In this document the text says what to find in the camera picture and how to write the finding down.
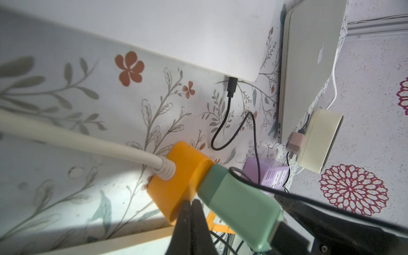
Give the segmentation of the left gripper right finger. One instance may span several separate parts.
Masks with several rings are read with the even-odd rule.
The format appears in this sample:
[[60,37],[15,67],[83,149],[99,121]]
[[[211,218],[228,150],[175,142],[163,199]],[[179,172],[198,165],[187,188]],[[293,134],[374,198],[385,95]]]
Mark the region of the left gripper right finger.
[[217,250],[211,239],[203,206],[195,199],[192,204],[191,249],[193,255],[217,255]]

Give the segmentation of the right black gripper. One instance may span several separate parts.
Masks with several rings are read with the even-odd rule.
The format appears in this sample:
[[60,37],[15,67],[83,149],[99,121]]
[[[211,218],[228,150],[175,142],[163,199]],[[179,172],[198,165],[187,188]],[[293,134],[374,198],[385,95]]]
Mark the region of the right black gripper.
[[362,224],[331,225],[332,217],[303,202],[274,195],[282,208],[314,237],[313,255],[406,255],[408,239]]

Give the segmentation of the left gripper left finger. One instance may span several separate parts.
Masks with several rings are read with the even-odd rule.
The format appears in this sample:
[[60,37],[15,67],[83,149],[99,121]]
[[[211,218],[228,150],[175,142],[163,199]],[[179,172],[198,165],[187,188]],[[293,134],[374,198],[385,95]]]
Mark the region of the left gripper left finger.
[[181,204],[181,210],[166,255],[192,254],[192,207],[190,201]]

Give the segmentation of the pink charger plug purple strip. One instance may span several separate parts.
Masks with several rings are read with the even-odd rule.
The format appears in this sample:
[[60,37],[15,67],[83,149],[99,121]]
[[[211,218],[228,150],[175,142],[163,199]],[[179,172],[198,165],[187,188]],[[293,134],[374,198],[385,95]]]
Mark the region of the pink charger plug purple strip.
[[289,141],[286,144],[286,148],[289,153],[293,155],[299,155],[301,153],[302,147],[305,143],[306,137],[303,133],[292,132]]

